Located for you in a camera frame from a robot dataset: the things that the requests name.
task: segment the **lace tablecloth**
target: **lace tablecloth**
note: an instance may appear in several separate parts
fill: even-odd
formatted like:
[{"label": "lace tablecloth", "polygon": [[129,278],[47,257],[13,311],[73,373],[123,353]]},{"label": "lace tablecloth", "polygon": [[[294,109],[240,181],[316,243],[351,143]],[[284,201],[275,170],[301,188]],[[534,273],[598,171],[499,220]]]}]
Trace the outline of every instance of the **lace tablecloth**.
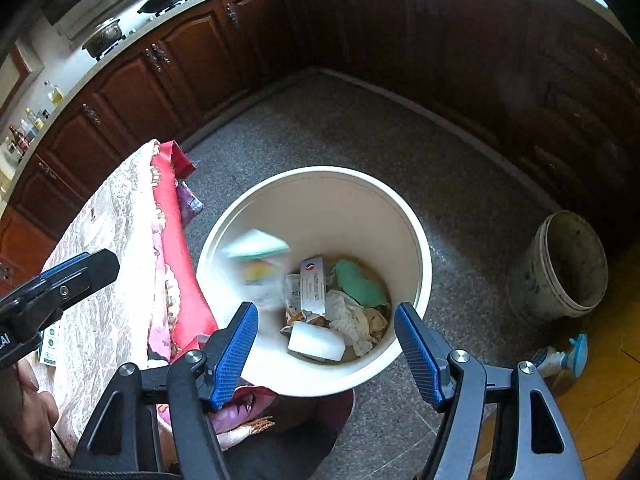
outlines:
[{"label": "lace tablecloth", "polygon": [[[30,356],[40,387],[60,409],[56,431],[72,452],[117,367],[147,364],[154,304],[156,205],[149,171],[155,141],[133,153],[100,186],[47,260],[49,269],[82,252],[108,249],[120,261],[116,282],[68,309],[61,320],[57,367]],[[53,462],[68,464],[54,440]]]}]

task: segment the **glass bottle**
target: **glass bottle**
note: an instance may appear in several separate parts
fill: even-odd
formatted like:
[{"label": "glass bottle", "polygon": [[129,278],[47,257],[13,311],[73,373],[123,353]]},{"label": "glass bottle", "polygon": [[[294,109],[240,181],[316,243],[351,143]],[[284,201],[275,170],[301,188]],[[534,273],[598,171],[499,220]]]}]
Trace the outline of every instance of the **glass bottle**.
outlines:
[{"label": "glass bottle", "polygon": [[15,145],[15,142],[13,140],[9,140],[8,137],[6,139],[6,149],[9,152],[9,155],[11,155],[12,160],[20,164],[24,153],[20,149],[18,149],[18,147]]},{"label": "glass bottle", "polygon": [[14,142],[18,148],[18,151],[23,154],[26,153],[26,151],[29,149],[29,141],[27,140],[27,138],[22,133],[20,133],[18,128],[16,128],[12,124],[9,124],[9,131],[11,132],[12,136],[14,136]]},{"label": "glass bottle", "polygon": [[45,81],[44,86],[47,87],[47,96],[49,96],[53,105],[58,106],[64,98],[62,90],[60,90],[56,85],[52,85],[49,81]]},{"label": "glass bottle", "polygon": [[31,124],[29,121],[25,121],[24,119],[20,119],[20,129],[29,139],[29,142],[35,139],[36,135],[38,134],[36,127],[33,126],[33,124]]},{"label": "glass bottle", "polygon": [[29,122],[33,124],[33,126],[35,126],[37,130],[43,129],[44,123],[42,122],[41,118],[39,118],[35,113],[33,113],[28,108],[25,108],[24,111],[27,114],[27,119],[29,120]]}]

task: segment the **wooden cabinet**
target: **wooden cabinet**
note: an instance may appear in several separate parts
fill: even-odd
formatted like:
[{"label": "wooden cabinet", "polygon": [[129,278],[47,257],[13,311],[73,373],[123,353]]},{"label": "wooden cabinet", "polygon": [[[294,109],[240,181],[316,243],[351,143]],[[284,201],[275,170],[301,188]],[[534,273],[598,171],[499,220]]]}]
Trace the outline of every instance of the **wooden cabinet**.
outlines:
[{"label": "wooden cabinet", "polygon": [[523,0],[438,0],[442,24],[435,99],[497,146],[514,82],[522,77],[530,5]]},{"label": "wooden cabinet", "polygon": [[150,44],[133,46],[83,90],[129,153],[151,139],[181,142],[194,132],[191,111],[182,105],[158,55]]},{"label": "wooden cabinet", "polygon": [[354,75],[407,94],[415,85],[412,0],[344,0],[344,22]]},{"label": "wooden cabinet", "polygon": [[344,32],[343,0],[292,0],[313,64],[348,72],[351,56]]},{"label": "wooden cabinet", "polygon": [[36,276],[55,242],[7,207],[0,218],[0,296]]},{"label": "wooden cabinet", "polygon": [[220,0],[217,12],[253,86],[300,67],[285,0]]},{"label": "wooden cabinet", "polygon": [[85,200],[120,165],[128,151],[95,109],[78,99],[65,107],[38,145],[38,155],[44,163]]},{"label": "wooden cabinet", "polygon": [[213,4],[203,4],[153,33],[158,40],[152,49],[157,45],[162,69],[191,107],[196,126],[204,126],[248,91],[213,9]]},{"label": "wooden cabinet", "polygon": [[9,199],[23,218],[53,240],[60,240],[82,209],[77,195],[38,155],[32,155]]},{"label": "wooden cabinet", "polygon": [[615,128],[606,108],[594,100],[594,92],[575,75],[553,65],[544,73],[540,137],[562,139],[567,156],[608,189],[608,194],[618,194],[619,199],[632,197],[638,186],[632,159],[636,139]]},{"label": "wooden cabinet", "polygon": [[[541,51],[555,72],[572,79],[573,92],[605,123],[609,134],[640,150],[640,56],[626,39],[598,34],[562,19],[546,23]],[[549,78],[549,71],[542,71]]]}]

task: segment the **white bucket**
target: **white bucket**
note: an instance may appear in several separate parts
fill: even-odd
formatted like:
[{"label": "white bucket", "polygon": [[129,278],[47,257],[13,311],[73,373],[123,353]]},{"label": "white bucket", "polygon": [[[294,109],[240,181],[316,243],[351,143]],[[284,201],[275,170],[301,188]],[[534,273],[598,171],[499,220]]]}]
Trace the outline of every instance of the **white bucket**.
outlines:
[{"label": "white bucket", "polygon": [[553,213],[507,277],[509,303],[518,318],[540,323],[593,310],[607,290],[602,243],[571,211]]},{"label": "white bucket", "polygon": [[[220,217],[204,244],[197,279],[220,328],[242,298],[228,284],[220,250],[251,228],[273,234],[292,249],[292,261],[316,254],[348,254],[385,281],[392,306],[411,302],[422,317],[431,290],[431,256],[411,208],[389,186],[345,168],[318,166],[268,178],[238,198]],[[287,351],[281,312],[260,312],[258,335],[242,378],[279,394],[327,396],[362,384],[401,352],[393,323],[364,357],[319,364]]]}]

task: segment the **granite floor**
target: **granite floor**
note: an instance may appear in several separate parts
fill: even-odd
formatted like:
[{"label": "granite floor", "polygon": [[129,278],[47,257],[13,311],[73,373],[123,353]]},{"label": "granite floor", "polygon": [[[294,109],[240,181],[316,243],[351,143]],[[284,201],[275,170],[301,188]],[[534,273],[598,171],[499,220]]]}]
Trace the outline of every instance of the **granite floor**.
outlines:
[{"label": "granite floor", "polygon": [[[548,215],[501,168],[427,118],[363,88],[313,75],[249,110],[189,151],[204,212],[186,229],[197,264],[219,215],[268,176],[331,165],[368,173],[414,210],[431,248],[425,316],[455,346],[511,366],[546,343],[506,301],[505,275]],[[315,480],[411,478],[440,417],[421,401],[401,356],[356,389],[356,410]]]}]

